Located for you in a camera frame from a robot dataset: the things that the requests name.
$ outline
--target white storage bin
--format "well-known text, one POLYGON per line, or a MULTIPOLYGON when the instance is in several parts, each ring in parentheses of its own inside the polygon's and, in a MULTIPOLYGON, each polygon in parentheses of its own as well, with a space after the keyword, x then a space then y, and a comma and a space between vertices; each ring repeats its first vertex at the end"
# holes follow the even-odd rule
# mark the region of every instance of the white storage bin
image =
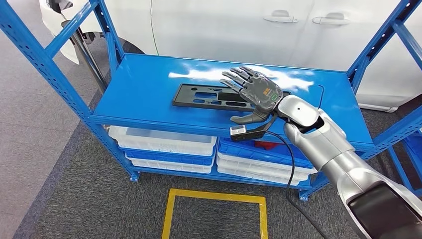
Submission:
POLYGON ((110 137, 122 148, 211 156, 216 137, 142 128, 110 126, 110 137))
POLYGON ((187 163, 175 163, 175 162, 166 162, 166 161, 158 161, 158 160, 130 158, 127 156, 126 158, 132 161, 133 166, 194 172, 194 173, 211 173, 211 168, 214 165, 214 160, 215 160, 215 158, 212 160, 212 164, 210 166, 204 166, 204 165, 187 164, 187 163))
MULTIPOLYGON (((240 177, 245 177, 245 178, 253 178, 253 179, 258 179, 258 180, 262 180, 262 181, 282 183, 282 184, 287 184, 289 182, 288 178, 272 177, 272 176, 268 176, 268 175, 261 175, 261 174, 256 174, 256 173, 253 173, 253 172, 242 171, 242 170, 238 170, 238 169, 223 168, 223 167, 220 167, 220 166, 217 167, 217 172, 235 175, 235 176, 240 176, 240 177)), ((293 185, 293 186, 296 186, 298 184, 299 184, 299 181, 293 180, 293 179, 292 179, 292 182, 290 183, 290 185, 293 185)))
MULTIPOLYGON (((217 153, 217 170, 221 173, 287 184, 292 173, 290 165, 270 163, 217 153)), ((292 185, 308 179, 316 169, 295 167, 292 185)))

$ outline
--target blue storage bin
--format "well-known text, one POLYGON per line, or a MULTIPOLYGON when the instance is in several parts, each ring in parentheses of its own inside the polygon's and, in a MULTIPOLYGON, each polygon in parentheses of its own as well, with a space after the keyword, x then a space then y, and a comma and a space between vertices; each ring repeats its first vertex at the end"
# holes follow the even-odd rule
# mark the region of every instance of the blue storage bin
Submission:
MULTIPOLYGON (((295 157, 295 166, 302 168, 313 168, 314 166, 306 159, 302 152, 290 145, 295 157)), ((232 142, 229 138, 219 138, 218 151, 223 154, 254 159, 259 161, 292 165, 292 158, 285 145, 278 145, 271 150, 254 147, 252 140, 232 142)))
POLYGON ((168 153, 160 151, 149 151, 149 150, 140 150, 132 148, 120 148, 126 153, 126 156, 129 158, 139 158, 139 159, 150 159, 174 163, 187 163, 187 164, 196 164, 210 166, 212 160, 215 157, 217 144, 213 148, 213 153, 211 156, 198 156, 192 154, 181 154, 181 153, 168 153))

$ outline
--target car door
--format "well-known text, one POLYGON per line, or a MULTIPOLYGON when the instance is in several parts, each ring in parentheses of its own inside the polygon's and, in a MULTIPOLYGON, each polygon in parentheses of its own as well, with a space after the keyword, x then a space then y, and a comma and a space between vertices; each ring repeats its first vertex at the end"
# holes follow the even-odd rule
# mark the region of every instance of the car door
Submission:
POLYGON ((286 65, 313 0, 153 0, 160 55, 286 65))
POLYGON ((347 70, 398 0, 315 0, 292 66, 347 70))

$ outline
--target shelf frame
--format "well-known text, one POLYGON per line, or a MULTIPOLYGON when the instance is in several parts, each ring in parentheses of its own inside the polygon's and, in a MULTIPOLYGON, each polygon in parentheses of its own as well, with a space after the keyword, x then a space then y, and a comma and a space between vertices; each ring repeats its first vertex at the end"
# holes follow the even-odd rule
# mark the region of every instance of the shelf frame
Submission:
MULTIPOLYGON (((404 26, 406 19, 418 7, 421 1, 422 0, 402 0, 381 26, 380 30, 364 48, 349 70, 345 72, 354 93, 357 92, 366 67, 395 33, 398 34, 406 48, 410 51, 411 55, 418 63, 419 67, 422 69, 421 47, 404 26)), ((93 115, 93 111, 84 103, 82 98, 78 95, 76 90, 72 87, 70 82, 52 59, 60 50, 62 45, 80 26, 83 20, 91 12, 94 12, 107 41, 111 75, 113 77, 116 74, 116 70, 121 64, 126 53, 124 52, 118 39, 104 0, 89 0, 89 2, 87 2, 80 12, 69 21, 69 23, 46 48, 42 47, 36 40, 6 0, 0 0, 0 12, 0 27, 2 31, 34 66, 39 74, 44 77, 47 83, 50 84, 63 101, 88 127, 91 133, 95 135, 104 147, 115 157, 118 163, 130 175, 130 179, 132 181, 138 181, 140 172, 152 172, 228 182, 253 183, 258 185, 280 187, 285 186, 282 184, 275 185, 274 183, 259 180, 219 174, 215 171, 215 166, 213 168, 215 172, 213 171, 211 175, 134 167, 131 162, 124 157, 123 152, 118 148, 114 140, 108 136, 108 133, 104 129, 102 125, 104 121, 102 121, 99 116, 91 117, 93 115)), ((137 122, 134 122, 133 125, 127 121, 122 124, 124 124, 124 126, 142 126, 137 122)), ((373 140, 374 145, 369 145, 367 150, 362 153, 361 157, 368 160, 386 149, 389 150, 393 144, 400 141, 397 140, 398 138, 402 139, 412 134, 420 127, 422 127, 422 106, 376 137, 373 140)), ((310 182, 308 180, 293 188, 299 189, 300 200, 306 201, 312 193, 317 192, 327 183, 327 178, 320 173, 314 181, 310 182)))

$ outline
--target shelf foot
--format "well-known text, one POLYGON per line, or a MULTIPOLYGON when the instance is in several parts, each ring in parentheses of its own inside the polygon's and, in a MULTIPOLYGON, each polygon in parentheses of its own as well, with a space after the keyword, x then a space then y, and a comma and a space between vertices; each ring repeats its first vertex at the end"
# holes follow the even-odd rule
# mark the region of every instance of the shelf foot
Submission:
POLYGON ((130 175, 130 180, 132 182, 137 182, 139 180, 140 172, 134 172, 130 175))
POLYGON ((299 190, 299 200, 301 200, 302 202, 307 202, 308 201, 308 197, 307 196, 301 196, 300 190, 299 190))

